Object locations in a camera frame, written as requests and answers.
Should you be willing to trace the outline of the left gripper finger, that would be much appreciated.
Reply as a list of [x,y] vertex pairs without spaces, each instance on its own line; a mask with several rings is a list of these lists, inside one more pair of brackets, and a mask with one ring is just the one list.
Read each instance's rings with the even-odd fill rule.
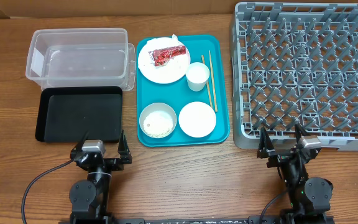
[[81,140],[73,148],[73,152],[81,152],[85,141],[88,139],[89,132],[85,132]]
[[129,146],[127,145],[127,139],[123,129],[121,130],[117,151],[121,159],[131,159],[131,152],[129,150]]

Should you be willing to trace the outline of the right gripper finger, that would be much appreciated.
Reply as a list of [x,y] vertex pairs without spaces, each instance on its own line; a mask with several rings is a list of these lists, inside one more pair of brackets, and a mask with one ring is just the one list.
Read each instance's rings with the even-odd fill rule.
[[258,156],[271,156],[275,152],[270,136],[267,130],[262,127],[260,130],[260,142],[258,147]]
[[296,137],[296,143],[301,143],[301,138],[307,136],[306,130],[299,124],[295,124],[295,137]]

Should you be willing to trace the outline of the white rice pile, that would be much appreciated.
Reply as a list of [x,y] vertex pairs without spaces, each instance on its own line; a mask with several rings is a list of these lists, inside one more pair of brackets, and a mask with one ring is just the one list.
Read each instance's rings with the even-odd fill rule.
[[173,130],[172,117],[164,111],[154,111],[143,122],[145,133],[152,138],[164,138]]

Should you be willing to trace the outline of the grey bowl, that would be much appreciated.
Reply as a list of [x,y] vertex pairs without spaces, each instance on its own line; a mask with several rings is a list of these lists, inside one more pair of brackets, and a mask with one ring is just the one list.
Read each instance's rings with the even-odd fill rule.
[[177,125],[177,114],[165,103],[152,103],[140,113],[139,126],[148,137],[162,139],[169,136]]

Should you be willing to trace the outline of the small white bowl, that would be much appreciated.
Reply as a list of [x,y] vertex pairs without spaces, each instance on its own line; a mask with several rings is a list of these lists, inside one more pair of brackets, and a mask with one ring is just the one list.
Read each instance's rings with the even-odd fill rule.
[[210,105],[194,101],[185,105],[178,116],[181,130],[193,138],[203,138],[216,127],[217,118]]

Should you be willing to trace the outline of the white paper cup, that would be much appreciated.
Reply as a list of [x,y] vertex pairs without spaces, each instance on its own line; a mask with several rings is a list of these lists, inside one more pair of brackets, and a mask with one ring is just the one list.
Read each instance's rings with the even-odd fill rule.
[[201,91],[208,81],[209,68],[201,62],[194,62],[188,66],[185,76],[192,91]]

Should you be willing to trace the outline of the red snack wrapper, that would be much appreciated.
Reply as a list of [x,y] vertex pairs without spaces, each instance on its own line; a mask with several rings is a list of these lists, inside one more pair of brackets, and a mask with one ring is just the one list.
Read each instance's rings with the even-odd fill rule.
[[169,60],[178,55],[186,54],[186,47],[184,45],[167,47],[164,49],[156,49],[149,52],[151,59],[156,67],[165,65]]

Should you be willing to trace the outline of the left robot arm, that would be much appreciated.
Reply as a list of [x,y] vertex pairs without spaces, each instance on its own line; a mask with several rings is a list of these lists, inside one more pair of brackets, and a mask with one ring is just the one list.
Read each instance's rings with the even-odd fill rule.
[[126,135],[121,131],[118,158],[105,158],[105,146],[101,140],[89,140],[85,134],[71,150],[70,158],[87,171],[87,178],[73,184],[69,192],[72,204],[70,223],[116,223],[108,212],[109,189],[112,173],[122,171],[132,162]]

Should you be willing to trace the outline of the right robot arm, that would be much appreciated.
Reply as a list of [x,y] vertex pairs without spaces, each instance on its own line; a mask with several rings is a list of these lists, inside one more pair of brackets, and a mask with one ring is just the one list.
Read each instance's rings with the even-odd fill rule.
[[[267,158],[268,168],[277,168],[285,183],[285,190],[266,204],[259,216],[259,223],[334,224],[334,218],[326,215],[331,209],[330,199],[334,189],[332,182],[320,177],[310,177],[305,167],[319,154],[321,142],[299,124],[295,125],[295,137],[294,146],[278,151],[267,130],[260,130],[257,157]],[[291,207],[281,210],[276,217],[266,218],[268,208],[284,195],[288,195]]]

